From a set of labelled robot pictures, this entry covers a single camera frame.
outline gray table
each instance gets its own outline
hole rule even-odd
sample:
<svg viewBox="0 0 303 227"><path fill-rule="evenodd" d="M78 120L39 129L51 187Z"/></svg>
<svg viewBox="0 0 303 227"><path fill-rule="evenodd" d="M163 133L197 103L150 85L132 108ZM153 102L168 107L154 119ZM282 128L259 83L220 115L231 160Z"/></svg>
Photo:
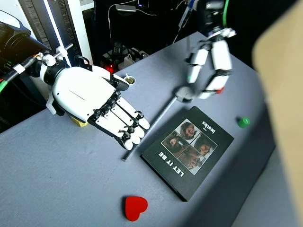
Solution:
<svg viewBox="0 0 303 227"><path fill-rule="evenodd" d="M195 45L202 35L190 36ZM186 83L186 39L118 72L135 76L122 93L152 121L174 88ZM210 57L196 82L202 88L213 73ZM68 116L44 110L0 134L0 226L230 226L273 148L274 141L259 79L232 57L224 92L191 104L176 102L128 162L118 143L93 126L79 128ZM142 152L165 132L169 121L192 106L235 140L189 202L182 202L141 160ZM241 129L236 117L247 116ZM124 217L123 197L149 202L136 222Z"/></svg>

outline black book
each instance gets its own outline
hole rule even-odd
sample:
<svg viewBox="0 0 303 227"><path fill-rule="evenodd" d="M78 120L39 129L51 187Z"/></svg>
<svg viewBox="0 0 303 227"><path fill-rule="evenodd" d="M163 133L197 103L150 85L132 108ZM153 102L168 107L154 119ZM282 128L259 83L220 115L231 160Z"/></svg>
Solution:
<svg viewBox="0 0 303 227"><path fill-rule="evenodd" d="M232 141L194 106L142 158L182 200L189 201Z"/></svg>

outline green cap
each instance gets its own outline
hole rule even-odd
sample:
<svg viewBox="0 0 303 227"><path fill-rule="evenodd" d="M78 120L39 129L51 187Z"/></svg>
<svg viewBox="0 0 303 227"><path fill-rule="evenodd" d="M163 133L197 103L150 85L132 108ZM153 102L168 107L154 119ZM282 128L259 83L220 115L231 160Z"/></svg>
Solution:
<svg viewBox="0 0 303 227"><path fill-rule="evenodd" d="M245 128L250 125L250 119L248 117L243 117L239 122L238 126L240 128Z"/></svg>

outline green cable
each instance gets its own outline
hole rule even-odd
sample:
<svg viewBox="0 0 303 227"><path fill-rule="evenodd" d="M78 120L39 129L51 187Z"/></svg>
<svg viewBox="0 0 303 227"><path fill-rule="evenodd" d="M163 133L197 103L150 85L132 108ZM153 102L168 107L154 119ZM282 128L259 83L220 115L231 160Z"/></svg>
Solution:
<svg viewBox="0 0 303 227"><path fill-rule="evenodd" d="M228 3L229 3L229 0L226 0L225 6L224 6L224 11L223 11L223 26L224 27L227 27L226 14L227 14Z"/></svg>
<svg viewBox="0 0 303 227"><path fill-rule="evenodd" d="M5 80L3 80L1 83L0 83L0 93L1 93L1 91L4 89L4 87L7 85L8 83L5 81Z"/></svg>

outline red heart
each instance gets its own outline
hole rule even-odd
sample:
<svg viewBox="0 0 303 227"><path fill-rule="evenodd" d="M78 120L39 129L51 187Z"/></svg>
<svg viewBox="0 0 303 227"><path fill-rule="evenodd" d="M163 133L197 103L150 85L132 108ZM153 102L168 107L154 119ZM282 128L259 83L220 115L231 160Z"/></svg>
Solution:
<svg viewBox="0 0 303 227"><path fill-rule="evenodd" d="M136 221L140 213L147 209L147 200L139 196L129 196L125 201L125 214L128 220Z"/></svg>

